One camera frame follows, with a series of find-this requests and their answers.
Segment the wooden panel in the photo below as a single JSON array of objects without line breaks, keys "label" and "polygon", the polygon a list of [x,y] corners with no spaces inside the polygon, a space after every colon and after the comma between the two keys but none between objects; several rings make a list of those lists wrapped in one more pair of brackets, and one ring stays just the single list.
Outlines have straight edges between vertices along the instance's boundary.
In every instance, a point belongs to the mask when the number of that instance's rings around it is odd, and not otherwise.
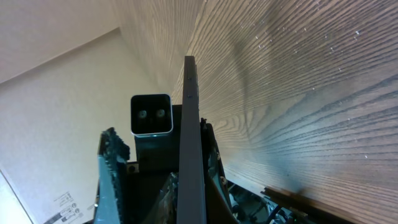
[{"label": "wooden panel", "polygon": [[[396,1],[205,1],[187,55],[227,178],[256,193],[302,192],[355,222],[396,223],[397,10]],[[179,72],[168,83],[174,103]]]},{"label": "wooden panel", "polygon": [[163,91],[171,93],[182,71],[203,0],[114,0],[124,39]]}]

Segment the black plastic part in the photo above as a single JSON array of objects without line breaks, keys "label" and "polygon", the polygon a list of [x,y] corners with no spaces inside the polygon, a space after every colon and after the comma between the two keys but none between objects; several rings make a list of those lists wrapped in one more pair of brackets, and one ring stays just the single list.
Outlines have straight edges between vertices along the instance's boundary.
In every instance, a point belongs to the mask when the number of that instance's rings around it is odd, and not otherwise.
[{"label": "black plastic part", "polygon": [[178,172],[180,153],[181,105],[173,105],[174,129],[168,135],[135,137],[139,170]]},{"label": "black plastic part", "polygon": [[195,58],[186,56],[183,76],[177,224],[206,223],[205,181]]},{"label": "black plastic part", "polygon": [[133,134],[167,133],[173,128],[171,99],[167,94],[136,95],[131,98]]}]

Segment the cable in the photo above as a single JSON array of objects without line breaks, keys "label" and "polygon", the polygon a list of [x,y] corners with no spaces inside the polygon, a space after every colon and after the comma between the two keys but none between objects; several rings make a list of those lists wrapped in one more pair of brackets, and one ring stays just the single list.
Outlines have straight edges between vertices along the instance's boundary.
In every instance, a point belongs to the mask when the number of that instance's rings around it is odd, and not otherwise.
[{"label": "cable", "polygon": [[270,224],[271,221],[275,218],[276,214],[279,212],[279,210],[281,209],[281,206],[276,206],[273,211],[271,212],[271,214],[269,214],[266,222],[264,222],[263,224]]}]

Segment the black metal frame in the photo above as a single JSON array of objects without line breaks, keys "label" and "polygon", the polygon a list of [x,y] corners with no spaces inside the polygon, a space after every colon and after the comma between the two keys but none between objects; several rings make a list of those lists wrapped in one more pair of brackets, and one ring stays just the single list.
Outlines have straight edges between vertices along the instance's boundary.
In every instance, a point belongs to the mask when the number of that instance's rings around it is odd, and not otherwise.
[{"label": "black metal frame", "polygon": [[198,80],[195,58],[186,56],[180,137],[177,224],[206,223],[205,183],[200,139]]}]

